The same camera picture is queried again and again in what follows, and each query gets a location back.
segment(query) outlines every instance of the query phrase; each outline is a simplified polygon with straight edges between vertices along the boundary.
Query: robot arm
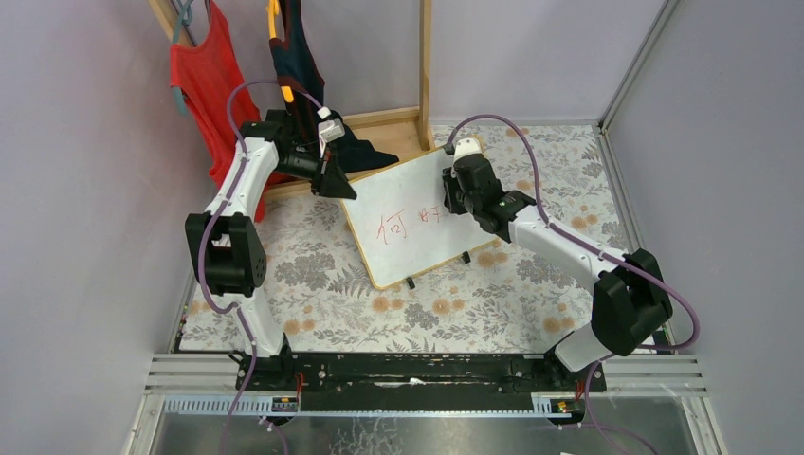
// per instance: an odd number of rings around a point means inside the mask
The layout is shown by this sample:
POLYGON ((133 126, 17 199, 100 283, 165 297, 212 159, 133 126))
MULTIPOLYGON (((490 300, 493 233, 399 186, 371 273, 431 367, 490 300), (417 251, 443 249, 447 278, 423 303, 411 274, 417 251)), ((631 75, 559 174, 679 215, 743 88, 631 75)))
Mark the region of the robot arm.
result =
MULTIPOLYGON (((548 353, 561 369, 578 372, 606 355, 629 355, 672 316, 667 293, 601 255, 560 235, 603 245, 558 221, 545 222, 536 201, 519 191, 504 191, 476 139, 461 139, 451 168, 444 169, 445 205, 450 213, 469 213, 480 227, 508 243, 534 251, 558 265, 593 295, 592 321, 561 340, 548 353)), ((640 249, 633 254, 606 252, 662 279, 656 259, 640 249)))
MULTIPOLYGON (((200 247, 204 230, 218 208, 223 207, 211 228, 204 251, 205 278, 219 303, 240 304, 248 327, 256 339, 259 357, 279 355, 286 342, 270 313, 263 291, 265 250, 252 219, 260 203, 265 182, 274 171, 310 182, 311 192, 322 197, 356 199, 357 195, 338 165, 337 148, 331 141, 343 136, 343 125, 329 119, 324 110, 319 124, 319 149, 298 149, 291 121, 277 112, 272 121, 247 122, 241 128, 246 150, 235 146, 232 165, 221 190, 203 213, 191 213, 185 221, 192 269, 198 280, 200 247)), ((241 326, 244 346, 250 342, 247 328, 241 326)))

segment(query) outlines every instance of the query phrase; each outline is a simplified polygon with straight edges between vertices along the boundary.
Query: black mounting plate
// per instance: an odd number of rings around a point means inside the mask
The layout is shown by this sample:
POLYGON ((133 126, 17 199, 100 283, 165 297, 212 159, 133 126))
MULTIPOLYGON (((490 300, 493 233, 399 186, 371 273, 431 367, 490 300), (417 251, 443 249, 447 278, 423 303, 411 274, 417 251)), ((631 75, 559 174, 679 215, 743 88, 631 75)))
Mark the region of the black mounting plate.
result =
MULTIPOLYGON (((250 391, 295 390, 288 378, 303 374, 302 409, 307 411, 493 411, 531 410, 531 392, 575 394, 588 370, 557 382, 541 355, 297 353, 278 380, 277 372, 255 370, 250 391)), ((245 372, 250 357, 244 355, 245 372)), ((591 391, 605 391, 602 369, 591 391)), ((237 387, 242 385, 239 375, 237 387)))

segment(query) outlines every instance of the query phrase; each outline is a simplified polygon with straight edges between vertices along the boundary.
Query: red tank top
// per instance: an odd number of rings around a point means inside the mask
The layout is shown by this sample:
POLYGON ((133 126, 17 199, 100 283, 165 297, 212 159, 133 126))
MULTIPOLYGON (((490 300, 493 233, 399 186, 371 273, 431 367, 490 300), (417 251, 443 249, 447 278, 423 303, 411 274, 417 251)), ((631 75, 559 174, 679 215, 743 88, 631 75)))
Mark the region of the red tank top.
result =
MULTIPOLYGON (((227 121, 227 99, 231 91, 243 82, 243 74, 234 58, 226 17, 214 2, 210 2, 207 40, 198 47, 171 46, 171 86, 179 87, 186 95, 187 108, 195 117, 212 156, 210 177, 218 188, 223 185, 234 158, 235 135, 227 121)), ((241 90, 235 97, 232 116, 238 127, 244 121, 260 119, 260 111, 251 100, 248 89, 241 90)), ((291 179, 273 173, 267 184, 291 179)), ((262 221, 264 216, 265 205, 261 197, 255 221, 262 221)))

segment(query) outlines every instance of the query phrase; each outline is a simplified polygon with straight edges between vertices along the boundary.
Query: wooden clothes rack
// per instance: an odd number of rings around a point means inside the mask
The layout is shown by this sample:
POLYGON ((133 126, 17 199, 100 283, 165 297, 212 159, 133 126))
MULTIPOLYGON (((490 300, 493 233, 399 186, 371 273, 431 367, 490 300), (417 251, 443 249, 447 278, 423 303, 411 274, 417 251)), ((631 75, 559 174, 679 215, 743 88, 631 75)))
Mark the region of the wooden clothes rack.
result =
MULTIPOLYGON (((171 0, 148 0, 156 20, 165 31, 168 40, 173 38, 174 24, 178 15, 171 0)), ((429 126, 429 50, 432 0, 420 0, 419 8, 419 105, 385 111, 367 112, 343 116, 355 136, 368 139, 375 148, 386 154, 394 154, 400 161, 414 158, 435 148, 429 126)), ((182 28, 178 43, 192 47, 187 30, 182 28)), ((371 171, 349 173, 349 178, 371 171)), ((307 182, 289 182, 274 185, 265 192, 265 200, 278 199, 310 192, 307 182)))

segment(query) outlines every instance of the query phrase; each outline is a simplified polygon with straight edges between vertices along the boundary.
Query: clothes hanger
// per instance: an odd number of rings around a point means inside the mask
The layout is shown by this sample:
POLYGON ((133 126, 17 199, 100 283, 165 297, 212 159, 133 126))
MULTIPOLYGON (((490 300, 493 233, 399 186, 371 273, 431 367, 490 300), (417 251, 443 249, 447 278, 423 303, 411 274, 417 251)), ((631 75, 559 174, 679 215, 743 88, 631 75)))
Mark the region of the clothes hanger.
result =
MULTIPOLYGON (((187 0, 186 3, 182 3, 181 0, 176 0, 178 3, 179 11, 176 15, 176 22, 174 24, 174 36, 171 39, 171 45, 175 45, 178 43, 178 38, 181 35, 181 29, 183 27, 189 27, 190 23, 192 22, 192 9, 190 8, 193 0, 187 0)), ((207 9, 207 20, 211 23, 210 17, 210 0, 204 0, 204 7, 207 9)), ((181 88, 179 87, 171 87, 173 94, 174 94, 174 101, 176 104, 176 108, 178 108, 178 113, 180 116, 184 117, 187 116, 187 103, 184 101, 184 94, 181 92, 181 88)))
MULTIPOLYGON (((265 10, 268 12, 268 37, 274 39, 277 37, 276 16, 279 15, 279 0, 268 0, 268 6, 265 7, 265 10)), ((280 89, 282 90, 284 102, 293 102, 293 90, 286 85, 280 85, 280 89)))

